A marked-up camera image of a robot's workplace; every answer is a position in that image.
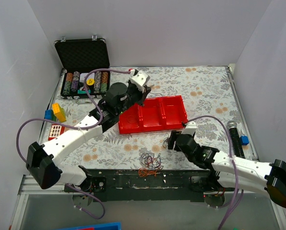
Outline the red three-compartment tray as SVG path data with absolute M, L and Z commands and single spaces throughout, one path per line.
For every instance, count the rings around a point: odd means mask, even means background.
M 182 96 L 148 98 L 143 106 L 133 105 L 119 117 L 119 133 L 135 134 L 183 128 L 188 116 Z

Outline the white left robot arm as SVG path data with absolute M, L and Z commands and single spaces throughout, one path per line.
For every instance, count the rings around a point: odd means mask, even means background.
M 76 126 L 50 141 L 34 142 L 28 147 L 26 168 L 42 189 L 56 183 L 73 184 L 82 192 L 91 188 L 91 175 L 86 168 L 64 165 L 62 161 L 85 142 L 113 127 L 120 115 L 133 105 L 143 105 L 151 87 L 131 80 L 128 83 L 112 84 L 97 108 Z

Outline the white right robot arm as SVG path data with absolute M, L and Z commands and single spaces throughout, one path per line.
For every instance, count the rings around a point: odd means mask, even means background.
M 187 160 L 201 169 L 208 169 L 207 186 L 211 190 L 237 187 L 259 193 L 286 208 L 286 162 L 251 161 L 216 148 L 201 146 L 190 134 L 172 131 L 167 141 L 168 149 L 181 151 Z

